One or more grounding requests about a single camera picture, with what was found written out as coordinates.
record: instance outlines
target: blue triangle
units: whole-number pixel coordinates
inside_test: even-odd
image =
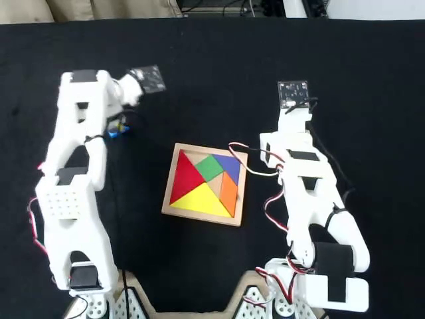
[[[233,180],[235,184],[238,185],[239,182],[239,169],[240,164],[236,158],[233,156],[224,156],[224,155],[215,155],[214,158],[217,162],[223,167],[223,169],[227,172],[230,178]]]

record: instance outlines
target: blue component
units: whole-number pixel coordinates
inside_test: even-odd
[[[120,136],[121,134],[129,131],[129,129],[130,129],[129,126],[123,125],[121,130],[118,130],[118,128],[113,128],[113,129],[108,131],[108,134],[109,134],[110,138],[116,138],[116,137]]]

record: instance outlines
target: white plastic part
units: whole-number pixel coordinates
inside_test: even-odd
[[[84,293],[110,298],[108,293],[115,290],[118,271],[94,195],[105,183],[106,146],[102,138],[93,137],[102,136],[107,119],[121,112],[122,104],[135,105],[142,91],[129,75],[116,81],[100,70],[96,80],[90,78],[88,82],[73,82],[73,76],[73,72],[62,75],[54,136],[41,165],[44,176],[36,186],[44,219],[44,245],[59,289],[70,289],[70,254],[81,251],[96,266],[102,287]],[[87,108],[79,109],[78,103],[87,103]],[[75,175],[69,185],[58,185],[56,173],[78,146],[85,146],[89,155],[87,174]]]
[[[274,156],[270,156],[269,161],[266,161],[264,152],[261,152],[260,158],[270,168],[275,168],[278,164],[282,164],[284,167],[279,174],[278,183],[284,185],[285,202],[289,215],[287,243],[290,245],[293,242],[295,257],[301,261],[303,266],[311,267],[314,261],[314,248],[309,234],[309,226],[315,223],[324,227],[334,205],[344,208],[344,204],[336,187],[337,179],[326,156],[313,147],[313,140],[308,132],[305,130],[298,132],[298,126],[295,124],[292,128],[295,130],[294,132],[284,130],[283,132],[260,134],[261,148],[266,149],[269,145],[270,151],[278,154],[285,161],[284,163]],[[319,161],[294,159],[288,150],[314,153]],[[318,178],[313,191],[305,189],[301,176]],[[330,221],[328,232],[338,243],[352,246],[355,272],[364,272],[368,269],[369,250],[349,212],[345,211],[334,215]]]
[[[287,18],[306,18],[302,0],[282,0]]]
[[[262,296],[260,289],[256,286],[249,287],[245,292],[245,296],[255,302],[264,302],[266,301]],[[242,300],[239,308],[236,310],[234,319],[266,319],[266,311],[259,307],[254,306],[253,304],[247,303]]]
[[[145,312],[133,290],[128,288],[128,306],[131,319],[146,319]],[[126,294],[123,291],[115,303],[114,319],[127,319]]]
[[[274,310],[284,318],[292,316],[296,310],[295,304],[289,304],[282,292],[279,292],[274,299]]]
[[[86,300],[88,302],[86,310],[87,317],[90,319],[100,319],[105,315],[108,305],[103,294],[88,295]]]
[[[80,295],[80,297],[84,298],[85,300],[88,300],[88,296]],[[87,306],[87,308],[86,308],[86,302],[84,300],[77,299],[72,304],[70,310],[68,311],[68,313],[66,314],[64,319],[69,319],[69,318],[86,319],[86,313],[87,313],[88,307],[89,306]]]
[[[334,208],[343,209],[344,204],[327,157],[313,147],[313,138],[305,129],[305,123],[311,120],[308,108],[296,108],[288,114],[285,114],[286,111],[280,110],[277,132],[260,134],[260,147],[279,155],[283,161],[266,152],[260,152],[260,158],[268,167],[279,170],[278,183],[283,187],[288,210],[287,244],[292,245],[292,253],[303,266],[311,267],[315,249],[309,226],[318,224],[325,227]],[[314,153],[317,160],[294,158],[289,151]],[[306,189],[302,177],[315,178],[314,189]],[[355,272],[368,269],[369,250],[348,211],[334,214],[327,231],[338,243],[351,246]],[[282,265],[282,260],[275,263],[272,259],[266,270],[276,273],[288,287],[292,270]],[[278,287],[273,288],[276,283],[269,280],[268,283],[274,292],[278,292]],[[296,296],[311,307],[364,312],[369,306],[369,286],[363,279],[347,278],[346,302],[328,302],[327,276],[297,275],[296,286]]]
[[[276,274],[282,281],[283,285],[288,288],[294,272],[286,265],[286,263],[286,259],[274,258],[266,264],[265,269],[269,273]],[[268,285],[271,291],[280,291],[275,280],[268,279]],[[299,306],[297,306],[298,309],[296,312],[302,315],[300,307],[302,309],[308,309],[311,307],[355,312],[364,312],[369,307],[369,285],[363,279],[347,278],[346,302],[328,301],[327,291],[327,276],[316,274],[297,274],[294,283],[294,303],[298,303]]]

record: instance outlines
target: red triangle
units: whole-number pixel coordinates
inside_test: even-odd
[[[171,191],[170,204],[191,190],[204,183],[205,180],[198,170],[192,165],[187,156],[180,150],[179,159],[175,168],[173,190]]]

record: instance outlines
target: circuit board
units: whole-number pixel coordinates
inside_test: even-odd
[[[308,99],[307,81],[278,82],[280,108],[290,108]]]

